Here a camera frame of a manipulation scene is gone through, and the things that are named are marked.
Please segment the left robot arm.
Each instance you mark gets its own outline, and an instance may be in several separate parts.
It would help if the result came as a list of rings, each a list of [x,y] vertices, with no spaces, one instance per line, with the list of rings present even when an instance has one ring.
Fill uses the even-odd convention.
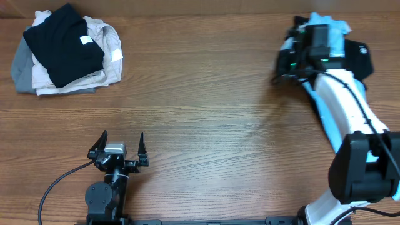
[[[104,173],[104,180],[90,185],[85,194],[88,207],[87,224],[133,224],[124,213],[129,175],[140,173],[141,167],[149,166],[148,154],[141,134],[137,160],[126,159],[126,145],[123,142],[107,142],[108,132],[88,151],[88,158]]]

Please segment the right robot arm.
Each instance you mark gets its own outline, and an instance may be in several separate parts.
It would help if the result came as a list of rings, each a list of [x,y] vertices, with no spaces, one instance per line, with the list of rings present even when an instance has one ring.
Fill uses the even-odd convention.
[[[368,106],[346,66],[344,49],[334,49],[326,24],[297,24],[279,52],[272,83],[292,79],[314,101],[336,155],[328,190],[302,207],[293,224],[349,224],[350,215],[370,211],[385,198],[399,200],[399,133]]]

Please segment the light blue t-shirt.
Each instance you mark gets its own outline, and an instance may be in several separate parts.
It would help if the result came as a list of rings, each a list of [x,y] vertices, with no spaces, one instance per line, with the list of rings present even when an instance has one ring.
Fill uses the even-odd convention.
[[[277,81],[293,79],[308,93],[335,152],[331,194],[342,204],[399,200],[399,133],[366,101],[363,79],[373,73],[368,47],[346,39],[345,21],[296,16],[277,58]]]

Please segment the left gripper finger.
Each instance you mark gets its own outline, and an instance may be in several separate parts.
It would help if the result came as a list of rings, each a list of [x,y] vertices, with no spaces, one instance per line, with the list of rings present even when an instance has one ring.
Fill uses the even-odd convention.
[[[96,151],[104,151],[104,148],[107,144],[108,139],[108,131],[104,130],[100,136],[100,138],[94,143],[94,145],[90,148],[90,152]]]
[[[143,132],[141,133],[137,155],[138,156],[147,156]]]

